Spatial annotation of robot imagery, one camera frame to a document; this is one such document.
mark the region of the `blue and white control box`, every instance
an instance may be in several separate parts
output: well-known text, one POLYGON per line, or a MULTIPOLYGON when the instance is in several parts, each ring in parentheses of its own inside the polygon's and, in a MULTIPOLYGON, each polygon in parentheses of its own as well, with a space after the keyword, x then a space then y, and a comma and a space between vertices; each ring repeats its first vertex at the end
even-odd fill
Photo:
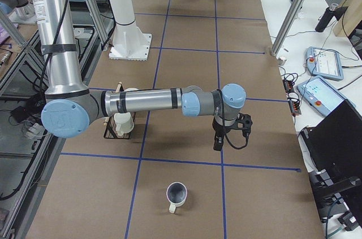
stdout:
POLYGON ((319 75, 336 81, 343 80, 339 53, 334 50, 309 47, 305 53, 306 67, 311 75, 319 75))
POLYGON ((328 116, 346 97, 323 77, 316 76, 297 86, 303 99, 323 116, 328 116))

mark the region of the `mug handle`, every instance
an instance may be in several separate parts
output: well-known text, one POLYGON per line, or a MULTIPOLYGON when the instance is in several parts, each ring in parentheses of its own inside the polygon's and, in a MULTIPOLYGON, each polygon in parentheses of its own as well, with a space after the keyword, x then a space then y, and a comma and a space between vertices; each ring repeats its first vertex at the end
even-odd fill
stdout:
POLYGON ((169 212, 174 214, 176 210, 176 206, 173 203, 170 203, 170 208, 169 208, 169 212))

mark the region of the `white mug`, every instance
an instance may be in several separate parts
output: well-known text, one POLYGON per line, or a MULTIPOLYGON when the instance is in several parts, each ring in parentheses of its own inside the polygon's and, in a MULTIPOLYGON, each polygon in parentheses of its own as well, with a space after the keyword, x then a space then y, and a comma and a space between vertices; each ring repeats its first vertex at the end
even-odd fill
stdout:
POLYGON ((174 214, 177 207, 183 205, 187 198, 187 188, 181 182, 173 182, 167 187, 167 199, 170 202, 169 212, 174 214))

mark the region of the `black monitor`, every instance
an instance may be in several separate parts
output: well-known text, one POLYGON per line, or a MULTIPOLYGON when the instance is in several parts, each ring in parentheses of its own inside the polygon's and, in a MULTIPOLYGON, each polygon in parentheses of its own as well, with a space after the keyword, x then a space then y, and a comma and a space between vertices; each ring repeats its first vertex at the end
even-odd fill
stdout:
MULTIPOLYGON (((362 179, 362 117, 343 101, 308 133, 311 157, 319 171, 326 170, 334 183, 352 176, 362 179)), ((362 226, 362 186, 341 192, 362 226)))

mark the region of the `warning label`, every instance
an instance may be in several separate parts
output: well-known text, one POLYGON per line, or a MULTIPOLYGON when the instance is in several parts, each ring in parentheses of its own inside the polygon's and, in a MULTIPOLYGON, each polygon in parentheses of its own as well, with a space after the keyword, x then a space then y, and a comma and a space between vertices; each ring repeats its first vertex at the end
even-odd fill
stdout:
POLYGON ((34 9, 36 14, 36 20, 38 24, 41 23, 48 23, 49 22, 49 16, 48 12, 46 10, 46 1, 45 0, 33 0, 34 3, 34 9))

